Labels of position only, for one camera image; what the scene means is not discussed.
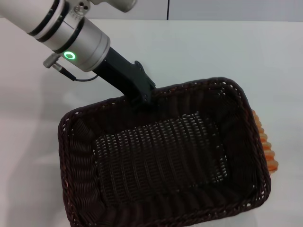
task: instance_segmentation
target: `dark brown wicker basket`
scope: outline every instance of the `dark brown wicker basket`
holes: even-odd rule
[[[157,89],[152,113],[124,97],[59,125],[72,227],[188,226],[262,205],[271,181],[242,89],[214,78]]]

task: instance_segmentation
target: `white surface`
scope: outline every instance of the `white surface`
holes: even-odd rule
[[[202,227],[303,223],[303,23],[93,20],[158,87],[229,77],[244,89],[279,170],[260,208]],[[121,95],[102,79],[72,82],[42,66],[51,53],[0,19],[0,227],[67,227],[57,125],[68,111]],[[83,75],[68,62],[77,77]]]
[[[123,13],[103,2],[97,6],[91,4],[87,18],[95,19],[145,19],[166,20],[168,0],[138,0],[135,7]]]
[[[170,0],[170,20],[303,21],[302,0]]]

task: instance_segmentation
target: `white table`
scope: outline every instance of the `white table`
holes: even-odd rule
[[[301,227],[303,23],[93,20],[157,87],[228,77],[244,89],[280,166],[260,208],[202,227]],[[0,19],[0,227],[67,227],[57,125],[68,111],[121,93],[43,67],[51,53]],[[77,77],[89,78],[68,62]]]

